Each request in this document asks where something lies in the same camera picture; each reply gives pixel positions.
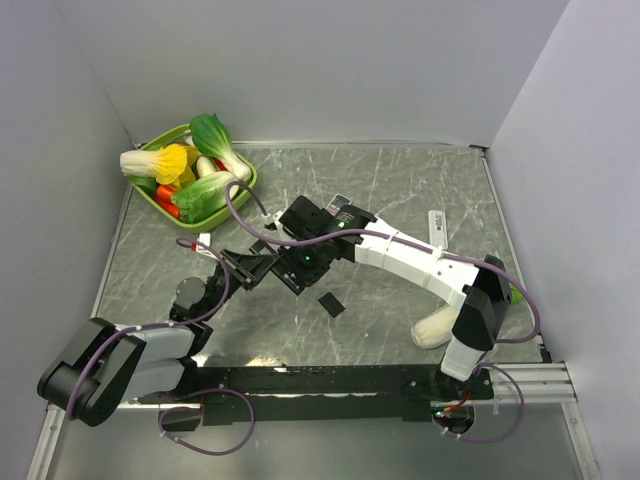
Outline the black slim remote control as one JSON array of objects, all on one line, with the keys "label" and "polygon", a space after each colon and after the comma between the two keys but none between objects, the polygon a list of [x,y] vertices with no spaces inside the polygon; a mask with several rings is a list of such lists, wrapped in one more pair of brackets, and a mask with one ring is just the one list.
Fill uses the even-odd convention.
[{"label": "black slim remote control", "polygon": [[286,262],[283,254],[262,240],[255,241],[249,248],[252,254],[267,255],[275,258],[275,263],[270,267],[273,273],[296,296],[299,296],[305,286],[297,279],[293,268]]}]

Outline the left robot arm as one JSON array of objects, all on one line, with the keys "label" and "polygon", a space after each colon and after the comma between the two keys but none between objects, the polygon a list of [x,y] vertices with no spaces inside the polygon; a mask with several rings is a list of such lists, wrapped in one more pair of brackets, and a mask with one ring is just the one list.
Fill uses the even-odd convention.
[{"label": "left robot arm", "polygon": [[106,421],[122,402],[150,393],[189,400],[198,387],[193,357],[213,332],[208,320],[238,289],[256,286],[277,261],[274,252],[223,250],[207,279],[179,282],[166,320],[119,325],[89,319],[42,374],[38,395],[88,426]]}]

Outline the black remote battery cover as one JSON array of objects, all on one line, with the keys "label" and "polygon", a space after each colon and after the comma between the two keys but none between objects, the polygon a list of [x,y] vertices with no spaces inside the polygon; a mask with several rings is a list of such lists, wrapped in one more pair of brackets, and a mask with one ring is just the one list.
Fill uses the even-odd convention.
[{"label": "black remote battery cover", "polygon": [[345,306],[330,292],[320,297],[318,302],[332,318],[336,318],[345,311]]}]

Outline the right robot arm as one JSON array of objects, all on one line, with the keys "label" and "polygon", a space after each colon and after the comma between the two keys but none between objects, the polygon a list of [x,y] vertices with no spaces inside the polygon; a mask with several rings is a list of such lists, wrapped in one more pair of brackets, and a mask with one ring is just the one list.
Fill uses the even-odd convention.
[{"label": "right robot arm", "polygon": [[481,267],[450,259],[446,251],[414,239],[354,205],[320,208],[298,197],[273,221],[284,240],[301,242],[285,253],[295,276],[314,283],[334,260],[372,266],[407,280],[445,301],[412,328],[422,348],[447,346],[436,375],[438,390],[459,398],[472,384],[482,358],[497,342],[512,303],[503,262],[491,255]]}]

